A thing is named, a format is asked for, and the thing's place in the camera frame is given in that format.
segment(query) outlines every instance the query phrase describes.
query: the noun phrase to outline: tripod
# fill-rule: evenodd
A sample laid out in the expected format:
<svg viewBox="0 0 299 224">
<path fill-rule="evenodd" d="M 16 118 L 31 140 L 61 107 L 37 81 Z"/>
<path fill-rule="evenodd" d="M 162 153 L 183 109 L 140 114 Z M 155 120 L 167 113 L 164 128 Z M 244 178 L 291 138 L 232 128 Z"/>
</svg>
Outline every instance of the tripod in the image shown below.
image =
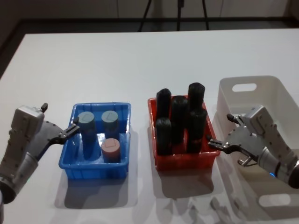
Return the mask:
<svg viewBox="0 0 299 224">
<path fill-rule="evenodd" d="M 140 23 L 140 27 L 138 29 L 138 32 L 142 32 L 142 28 L 143 28 L 143 24 L 145 22 L 145 19 L 146 19 L 146 16 L 149 12 L 149 8 L 150 8 L 150 5 L 151 5 L 151 1 L 152 0 L 149 0 L 148 1 L 148 4 L 145 8 L 145 11 L 144 11 L 144 15 L 143 15 L 143 18 L 142 18 L 142 21 Z M 182 11 L 182 8 L 184 7 L 184 4 L 185 4 L 185 0 L 178 0 L 178 18 L 177 18 L 177 31 L 180 31 L 180 25 L 181 25 L 181 11 Z M 203 10 L 204 10 L 204 17 L 205 17 L 205 23 L 206 23 L 206 30 L 210 30 L 209 28 L 209 21 L 208 21 L 208 17 L 207 17 L 207 13 L 206 13 L 206 0 L 202 0 L 202 7 L 203 7 Z"/>
</svg>

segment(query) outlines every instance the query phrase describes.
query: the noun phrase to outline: black cylinder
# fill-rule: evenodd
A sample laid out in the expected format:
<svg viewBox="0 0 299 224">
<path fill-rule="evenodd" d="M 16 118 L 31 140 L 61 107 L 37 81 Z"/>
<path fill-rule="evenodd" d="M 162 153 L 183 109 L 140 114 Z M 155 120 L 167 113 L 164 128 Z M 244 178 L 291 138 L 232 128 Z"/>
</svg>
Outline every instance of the black cylinder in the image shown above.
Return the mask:
<svg viewBox="0 0 299 224">
<path fill-rule="evenodd" d="M 188 113 L 188 100 L 184 96 L 175 96 L 171 101 L 171 142 L 184 141 L 185 121 Z"/>
<path fill-rule="evenodd" d="M 204 101 L 205 87 L 200 83 L 192 83 L 188 89 L 190 111 L 201 109 Z"/>
<path fill-rule="evenodd" d="M 169 117 L 169 107 L 171 102 L 171 92 L 169 89 L 162 89 L 157 92 L 157 113 L 156 120 Z"/>
<path fill-rule="evenodd" d="M 197 109 L 190 112 L 188 121 L 188 153 L 199 153 L 201 150 L 201 141 L 206 126 L 205 109 Z"/>
<path fill-rule="evenodd" d="M 156 121 L 156 143 L 158 155 L 171 154 L 171 122 L 168 118 Z"/>
</svg>

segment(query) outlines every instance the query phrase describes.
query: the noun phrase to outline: wall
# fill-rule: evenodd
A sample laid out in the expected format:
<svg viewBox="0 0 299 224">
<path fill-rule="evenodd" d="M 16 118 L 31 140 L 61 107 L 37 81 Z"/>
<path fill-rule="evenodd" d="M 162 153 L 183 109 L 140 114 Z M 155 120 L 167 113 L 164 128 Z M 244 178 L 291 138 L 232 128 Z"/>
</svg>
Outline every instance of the wall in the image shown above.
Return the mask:
<svg viewBox="0 0 299 224">
<path fill-rule="evenodd" d="M 28 18 L 117 18 L 116 0 L 17 0 Z"/>
<path fill-rule="evenodd" d="M 18 7 L 15 0 L 0 0 L 0 46 L 19 20 Z"/>
<path fill-rule="evenodd" d="M 141 18 L 148 0 L 118 0 L 120 18 Z M 206 0 L 209 17 L 288 16 L 289 0 Z M 177 0 L 152 0 L 149 18 L 177 16 Z M 182 17 L 203 17 L 202 0 L 185 0 Z"/>
<path fill-rule="evenodd" d="M 142 18 L 148 0 L 17 0 L 22 18 Z M 210 17 L 280 17 L 289 0 L 206 0 Z M 148 18 L 177 17 L 177 0 L 152 0 Z M 182 17 L 203 17 L 202 0 L 185 0 Z"/>
<path fill-rule="evenodd" d="M 298 0 L 292 0 L 291 2 L 291 14 L 299 20 L 299 1 Z"/>
</svg>

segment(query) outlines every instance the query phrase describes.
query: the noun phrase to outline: bin handle hole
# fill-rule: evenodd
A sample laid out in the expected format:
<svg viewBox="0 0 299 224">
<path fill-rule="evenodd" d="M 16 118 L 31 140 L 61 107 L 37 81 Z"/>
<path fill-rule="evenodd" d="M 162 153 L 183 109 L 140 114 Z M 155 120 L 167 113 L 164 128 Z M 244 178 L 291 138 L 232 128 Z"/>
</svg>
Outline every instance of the bin handle hole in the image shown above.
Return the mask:
<svg viewBox="0 0 299 224">
<path fill-rule="evenodd" d="M 233 86 L 234 92 L 249 92 L 256 90 L 255 83 L 237 84 Z"/>
</svg>

